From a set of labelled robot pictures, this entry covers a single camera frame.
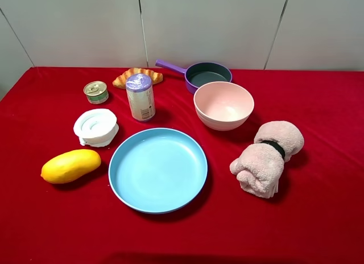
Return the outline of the toy croissant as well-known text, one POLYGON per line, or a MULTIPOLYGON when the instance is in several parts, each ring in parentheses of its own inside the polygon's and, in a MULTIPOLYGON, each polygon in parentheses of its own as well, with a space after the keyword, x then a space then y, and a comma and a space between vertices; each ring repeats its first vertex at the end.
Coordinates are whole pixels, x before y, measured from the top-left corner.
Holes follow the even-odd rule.
POLYGON ((147 75, 151 78, 152 84, 158 84, 163 81, 163 74, 159 72, 155 72, 151 69, 144 69, 144 68, 130 68, 127 71, 123 72, 120 76, 118 76, 113 81, 113 86, 119 89, 126 89, 126 81, 132 75, 142 73, 147 75))

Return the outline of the pink bowl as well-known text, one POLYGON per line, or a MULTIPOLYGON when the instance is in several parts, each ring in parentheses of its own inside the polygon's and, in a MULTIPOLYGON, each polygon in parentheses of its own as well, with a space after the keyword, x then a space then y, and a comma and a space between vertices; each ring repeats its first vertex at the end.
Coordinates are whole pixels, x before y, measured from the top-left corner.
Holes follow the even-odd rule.
POLYGON ((215 81, 196 90, 193 103, 202 123, 217 131, 240 127, 254 110, 252 95, 240 85, 215 81))

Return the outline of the blue plate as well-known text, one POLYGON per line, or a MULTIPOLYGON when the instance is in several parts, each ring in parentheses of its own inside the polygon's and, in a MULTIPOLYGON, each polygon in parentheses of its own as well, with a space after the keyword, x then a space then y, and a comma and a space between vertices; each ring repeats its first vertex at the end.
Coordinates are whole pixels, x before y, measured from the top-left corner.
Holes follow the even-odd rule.
POLYGON ((200 193, 208 177, 208 161, 186 133, 153 128, 118 146, 108 176, 114 194, 128 207, 149 214, 170 213, 200 193))

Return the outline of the purple saucepan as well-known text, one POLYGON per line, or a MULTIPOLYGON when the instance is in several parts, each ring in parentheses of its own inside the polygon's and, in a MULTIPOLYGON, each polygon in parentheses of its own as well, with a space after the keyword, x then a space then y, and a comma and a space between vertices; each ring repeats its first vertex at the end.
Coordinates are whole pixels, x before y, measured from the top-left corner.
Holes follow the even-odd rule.
POLYGON ((158 59, 155 65, 184 75, 186 87, 192 94, 207 83, 215 81, 231 83, 233 80, 232 73, 228 68, 213 62, 201 62, 193 64, 188 68, 182 68, 158 59))

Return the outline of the purple capped white canister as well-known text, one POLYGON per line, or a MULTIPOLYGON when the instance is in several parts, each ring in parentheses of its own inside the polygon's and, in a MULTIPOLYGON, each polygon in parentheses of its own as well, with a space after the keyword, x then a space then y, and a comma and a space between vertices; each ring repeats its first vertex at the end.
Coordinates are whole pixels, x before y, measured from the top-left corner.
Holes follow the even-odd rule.
POLYGON ((131 115, 137 121, 148 121, 155 115, 154 92, 151 77, 142 73, 130 76, 126 92, 131 115))

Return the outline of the white round lidded cup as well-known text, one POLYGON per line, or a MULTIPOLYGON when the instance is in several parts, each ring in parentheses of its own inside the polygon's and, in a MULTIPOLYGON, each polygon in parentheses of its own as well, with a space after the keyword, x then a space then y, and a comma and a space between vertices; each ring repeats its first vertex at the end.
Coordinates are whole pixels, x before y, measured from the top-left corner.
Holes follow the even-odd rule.
POLYGON ((116 115, 109 109, 88 110, 76 120, 73 131, 82 146, 105 147, 117 135, 116 115))

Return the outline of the rolled pink towel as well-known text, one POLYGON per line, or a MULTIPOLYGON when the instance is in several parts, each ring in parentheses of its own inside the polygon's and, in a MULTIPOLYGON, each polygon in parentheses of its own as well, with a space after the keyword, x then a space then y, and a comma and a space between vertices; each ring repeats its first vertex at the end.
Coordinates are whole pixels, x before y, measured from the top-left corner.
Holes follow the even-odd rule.
POLYGON ((304 146, 300 130, 287 121, 264 123, 246 147, 230 164, 240 187, 255 196, 269 199, 278 192, 284 164, 304 146))

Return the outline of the small tin can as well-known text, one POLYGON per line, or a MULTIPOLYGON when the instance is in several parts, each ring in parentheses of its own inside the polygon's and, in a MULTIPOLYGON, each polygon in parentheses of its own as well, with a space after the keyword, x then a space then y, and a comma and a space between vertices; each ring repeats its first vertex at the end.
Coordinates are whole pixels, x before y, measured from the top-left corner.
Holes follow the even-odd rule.
POLYGON ((93 81, 84 86, 83 92, 91 104, 102 104, 109 98, 107 85, 102 81, 93 81))

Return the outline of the yellow mango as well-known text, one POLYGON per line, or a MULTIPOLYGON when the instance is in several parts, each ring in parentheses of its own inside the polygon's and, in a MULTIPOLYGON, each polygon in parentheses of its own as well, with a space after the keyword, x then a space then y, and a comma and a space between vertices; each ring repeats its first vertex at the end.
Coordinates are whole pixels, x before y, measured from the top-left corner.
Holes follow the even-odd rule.
POLYGON ((101 157, 96 151, 72 150, 45 163, 40 176, 51 184, 65 184, 96 170, 100 165, 101 157))

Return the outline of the red tablecloth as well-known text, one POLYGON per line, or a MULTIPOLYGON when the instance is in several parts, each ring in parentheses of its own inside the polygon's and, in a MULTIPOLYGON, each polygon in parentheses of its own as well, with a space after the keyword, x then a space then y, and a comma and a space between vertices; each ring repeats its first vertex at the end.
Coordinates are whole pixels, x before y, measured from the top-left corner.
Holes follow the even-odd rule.
POLYGON ((92 109, 91 81, 111 84, 118 68, 30 68, 1 101, 2 263, 362 263, 363 73, 234 70, 255 100, 238 129, 217 132, 197 117, 184 79, 164 71, 156 115, 135 121, 126 93, 112 86, 105 107, 119 132, 98 150, 102 165, 54 186, 45 162, 80 147, 76 119, 92 109), (241 190, 229 164, 268 121, 294 123, 303 149, 285 165, 278 193, 241 190), (204 149, 209 175, 184 208, 132 210, 109 186, 111 156, 144 129, 169 127, 204 149))

